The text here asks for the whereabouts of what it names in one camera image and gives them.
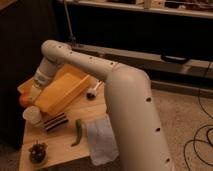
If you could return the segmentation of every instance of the floor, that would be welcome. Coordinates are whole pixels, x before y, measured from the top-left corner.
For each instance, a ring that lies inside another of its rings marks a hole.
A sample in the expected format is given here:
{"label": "floor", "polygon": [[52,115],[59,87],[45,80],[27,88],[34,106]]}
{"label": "floor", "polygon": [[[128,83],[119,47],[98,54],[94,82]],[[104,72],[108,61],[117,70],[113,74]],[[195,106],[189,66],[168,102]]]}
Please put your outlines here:
{"label": "floor", "polygon": [[[184,162],[184,145],[188,140],[193,139],[196,130],[206,124],[213,124],[201,109],[198,98],[195,96],[176,94],[166,91],[153,90],[155,103],[161,118],[161,122],[166,133],[171,155],[175,162],[176,171],[187,171]],[[202,98],[206,111],[213,116],[213,99]],[[199,139],[206,140],[206,129],[198,134]],[[213,133],[210,132],[210,139],[213,141]],[[205,143],[196,143],[199,155],[210,164],[213,164],[213,148]],[[0,143],[0,171],[17,171],[19,165],[19,151],[14,151],[6,144]],[[192,143],[187,145],[186,159],[191,171],[211,171],[212,167],[201,162],[195,155]],[[55,166],[44,170],[59,171],[119,171],[121,170],[120,161],[109,163],[104,166],[92,166],[90,159],[85,158],[64,165]]]}

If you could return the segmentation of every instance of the orange tray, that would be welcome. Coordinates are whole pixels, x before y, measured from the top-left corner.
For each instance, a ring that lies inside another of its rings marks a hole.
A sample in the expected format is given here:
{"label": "orange tray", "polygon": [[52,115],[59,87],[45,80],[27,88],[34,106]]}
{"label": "orange tray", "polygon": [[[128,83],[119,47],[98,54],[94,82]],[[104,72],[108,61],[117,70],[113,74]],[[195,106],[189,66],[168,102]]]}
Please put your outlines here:
{"label": "orange tray", "polygon": [[[20,93],[29,92],[33,78],[18,87]],[[42,112],[51,116],[61,113],[65,107],[90,85],[90,76],[81,70],[64,65],[34,102]]]}

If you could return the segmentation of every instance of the cable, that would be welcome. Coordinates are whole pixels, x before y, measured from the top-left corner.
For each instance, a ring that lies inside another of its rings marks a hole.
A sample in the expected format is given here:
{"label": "cable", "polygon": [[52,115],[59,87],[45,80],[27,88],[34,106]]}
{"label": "cable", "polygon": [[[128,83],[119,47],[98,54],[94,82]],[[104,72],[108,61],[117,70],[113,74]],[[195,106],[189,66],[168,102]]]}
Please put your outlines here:
{"label": "cable", "polygon": [[[206,68],[205,71],[204,71],[203,78],[206,77],[206,75],[207,75],[207,73],[208,73],[208,71],[209,71],[210,66],[211,66],[211,61],[209,62],[207,68]],[[206,109],[203,107],[203,105],[202,105],[202,103],[201,103],[200,94],[201,94],[201,86],[200,86],[199,89],[198,89],[198,95],[197,95],[199,105],[200,105],[201,109],[203,110],[203,112],[204,112],[209,118],[213,119],[213,116],[212,116],[210,113],[208,113],[208,112],[206,111]],[[212,128],[209,128],[209,129],[206,131],[206,139],[207,139],[207,141],[197,139],[198,133],[199,133],[202,129],[206,128],[206,127],[212,127]],[[204,126],[202,126],[202,127],[200,127],[200,128],[197,129],[197,131],[195,132],[194,138],[193,138],[192,140],[189,140],[189,141],[187,141],[187,142],[185,143],[184,149],[183,149],[183,154],[184,154],[184,161],[185,161],[186,166],[187,166],[187,168],[188,168],[189,171],[191,171],[191,168],[189,167],[188,161],[187,161],[187,159],[186,159],[186,147],[187,147],[187,145],[190,144],[190,143],[193,143],[193,149],[194,149],[194,152],[195,152],[196,156],[198,157],[198,159],[199,159],[200,161],[202,161],[203,163],[205,163],[206,165],[208,165],[208,166],[210,166],[210,167],[213,167],[213,163],[210,163],[210,162],[204,160],[204,159],[199,155],[199,153],[197,152],[197,149],[196,149],[196,142],[205,143],[205,144],[208,144],[210,147],[213,147],[213,142],[212,142],[212,140],[210,139],[210,136],[209,136],[209,134],[210,134],[211,131],[213,131],[213,125],[204,125]]]}
{"label": "cable", "polygon": [[[207,66],[207,68],[205,69],[205,71],[204,71],[204,74],[203,74],[203,79],[206,77],[206,75],[207,75],[207,73],[208,73],[208,71],[209,71],[209,68],[210,68],[210,66],[211,66],[211,61],[209,62],[209,64],[208,64],[208,66]],[[200,98],[200,94],[201,94],[201,86],[199,87],[199,89],[198,89],[198,95],[197,95],[197,97],[198,97],[198,103],[199,103],[199,105],[200,105],[200,107],[201,107],[201,109],[203,110],[203,112],[206,114],[206,115],[208,115],[211,119],[213,119],[213,116],[211,115],[211,114],[209,114],[207,111],[206,111],[206,109],[203,107],[203,105],[202,105],[202,103],[201,103],[201,98]]]}
{"label": "cable", "polygon": [[196,131],[196,133],[195,133],[195,135],[194,135],[194,138],[193,138],[192,140],[187,141],[187,142],[185,143],[185,145],[184,145],[184,148],[183,148],[184,161],[185,161],[186,166],[187,166],[187,168],[188,168],[189,171],[191,171],[191,168],[189,167],[189,164],[188,164],[188,161],[187,161],[187,158],[186,158],[186,147],[187,147],[187,145],[190,144],[190,143],[193,143],[193,149],[194,149],[194,152],[195,152],[196,156],[198,157],[198,159],[199,159],[200,161],[202,161],[203,163],[205,163],[206,165],[208,165],[208,166],[210,166],[210,167],[213,167],[213,163],[210,163],[210,162],[208,162],[208,161],[205,161],[205,160],[200,156],[200,154],[197,152],[196,145],[195,145],[196,142],[201,142],[201,143],[208,144],[210,147],[213,147],[213,146],[212,146],[212,143],[211,143],[212,141],[210,140],[209,137],[207,138],[207,141],[204,141],[204,140],[201,140],[201,139],[197,139],[198,133],[199,133],[202,129],[206,128],[206,127],[212,127],[212,128],[209,128],[209,129],[207,130],[207,132],[206,132],[206,135],[209,136],[209,132],[210,132],[211,130],[213,130],[213,125],[204,125],[204,126],[200,127],[199,129],[197,129],[197,131]]}
{"label": "cable", "polygon": [[213,131],[213,128],[207,130],[207,132],[206,132],[206,138],[207,138],[209,144],[213,147],[213,142],[211,141],[211,139],[209,137],[210,131]]}

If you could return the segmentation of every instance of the white towel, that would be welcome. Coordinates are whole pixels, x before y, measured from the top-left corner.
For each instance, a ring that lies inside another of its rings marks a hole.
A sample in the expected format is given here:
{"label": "white towel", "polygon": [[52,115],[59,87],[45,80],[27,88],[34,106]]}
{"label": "white towel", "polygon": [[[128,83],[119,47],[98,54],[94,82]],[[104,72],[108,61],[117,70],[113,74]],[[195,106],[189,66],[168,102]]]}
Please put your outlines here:
{"label": "white towel", "polygon": [[87,122],[86,127],[92,163],[98,166],[114,161],[119,153],[109,117]]}

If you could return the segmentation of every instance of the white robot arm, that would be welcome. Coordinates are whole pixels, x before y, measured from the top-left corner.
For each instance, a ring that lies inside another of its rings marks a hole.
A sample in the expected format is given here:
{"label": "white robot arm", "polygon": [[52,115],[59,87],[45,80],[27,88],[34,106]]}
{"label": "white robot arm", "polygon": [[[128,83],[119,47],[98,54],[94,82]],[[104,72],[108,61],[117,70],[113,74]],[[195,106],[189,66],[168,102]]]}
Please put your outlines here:
{"label": "white robot arm", "polygon": [[139,69],[72,51],[65,43],[48,40],[34,76],[44,88],[58,69],[69,63],[105,82],[105,100],[123,170],[174,171],[174,163],[152,98],[150,79]]}

